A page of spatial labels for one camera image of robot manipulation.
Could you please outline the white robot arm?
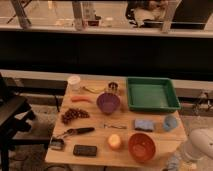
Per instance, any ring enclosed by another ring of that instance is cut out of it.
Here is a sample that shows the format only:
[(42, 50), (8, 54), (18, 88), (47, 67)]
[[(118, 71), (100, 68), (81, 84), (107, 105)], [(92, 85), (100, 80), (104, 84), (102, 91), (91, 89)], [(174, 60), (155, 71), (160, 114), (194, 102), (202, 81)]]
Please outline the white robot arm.
[(192, 130), (178, 149), (180, 166), (178, 171), (197, 171), (197, 162), (205, 156), (213, 160), (213, 128)]

